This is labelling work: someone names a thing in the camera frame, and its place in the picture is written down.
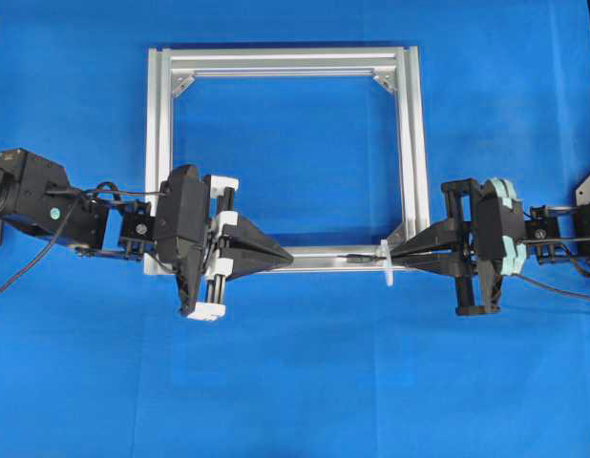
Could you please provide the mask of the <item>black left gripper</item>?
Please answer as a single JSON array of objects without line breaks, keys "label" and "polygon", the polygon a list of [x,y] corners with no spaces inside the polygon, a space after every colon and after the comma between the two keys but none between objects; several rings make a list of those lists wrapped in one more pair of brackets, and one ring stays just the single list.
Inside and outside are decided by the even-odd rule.
[{"label": "black left gripper", "polygon": [[[209,208],[212,198],[237,191],[239,181],[233,177],[200,177],[194,165],[173,170],[160,185],[154,238],[158,261],[169,264],[180,299],[179,312],[189,320],[214,321],[225,314],[218,301],[199,302],[200,280],[210,228]],[[260,272],[287,267],[293,257],[266,253],[285,253],[283,247],[238,212],[220,212],[212,219],[214,239],[229,239],[253,251],[217,251],[206,267],[206,281],[219,277],[232,281]]]}]

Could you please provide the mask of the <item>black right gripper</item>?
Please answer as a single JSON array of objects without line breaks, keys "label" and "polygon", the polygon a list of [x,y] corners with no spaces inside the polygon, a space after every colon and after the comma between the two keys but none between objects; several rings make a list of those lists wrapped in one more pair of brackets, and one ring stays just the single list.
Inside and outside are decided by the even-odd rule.
[{"label": "black right gripper", "polygon": [[[445,182],[441,191],[450,219],[391,248],[391,262],[457,277],[458,316],[497,313],[503,278],[520,273],[525,262],[524,215],[515,186],[506,178],[483,184],[468,178]],[[444,251],[457,253],[435,253]]]}]

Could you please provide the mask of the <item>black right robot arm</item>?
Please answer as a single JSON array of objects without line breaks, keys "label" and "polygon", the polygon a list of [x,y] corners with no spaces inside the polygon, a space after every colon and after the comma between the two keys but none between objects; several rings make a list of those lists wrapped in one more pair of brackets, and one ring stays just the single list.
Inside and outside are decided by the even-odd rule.
[{"label": "black right robot arm", "polygon": [[590,279],[590,175],[567,206],[525,208],[513,183],[467,178],[442,184],[446,217],[385,255],[394,266],[454,280],[459,316],[499,312],[502,283],[527,260],[564,264]]}]

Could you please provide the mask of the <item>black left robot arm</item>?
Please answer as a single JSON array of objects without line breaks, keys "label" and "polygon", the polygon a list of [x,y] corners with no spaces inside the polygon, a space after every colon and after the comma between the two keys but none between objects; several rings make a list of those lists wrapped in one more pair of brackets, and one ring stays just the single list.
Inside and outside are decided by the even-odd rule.
[{"label": "black left robot arm", "polygon": [[228,281],[287,267],[292,256],[234,209],[239,182],[201,177],[194,165],[173,170],[159,188],[133,193],[111,181],[71,185],[65,169],[24,149],[0,153],[0,244],[5,224],[83,257],[150,257],[177,283],[179,313],[224,316]]}]

